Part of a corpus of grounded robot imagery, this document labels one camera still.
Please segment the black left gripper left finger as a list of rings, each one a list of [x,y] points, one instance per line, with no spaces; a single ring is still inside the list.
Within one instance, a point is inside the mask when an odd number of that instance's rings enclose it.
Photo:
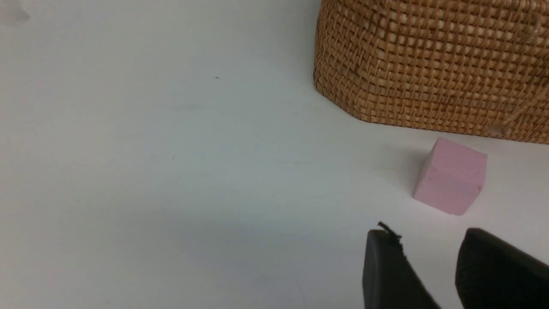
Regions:
[[[365,309],[439,309],[406,257],[401,236],[383,222],[377,225],[365,245]]]

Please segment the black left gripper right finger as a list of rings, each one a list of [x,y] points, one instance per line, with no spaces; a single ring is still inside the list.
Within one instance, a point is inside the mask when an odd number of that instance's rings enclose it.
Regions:
[[[549,267],[478,227],[458,252],[455,287],[465,309],[546,309]]]

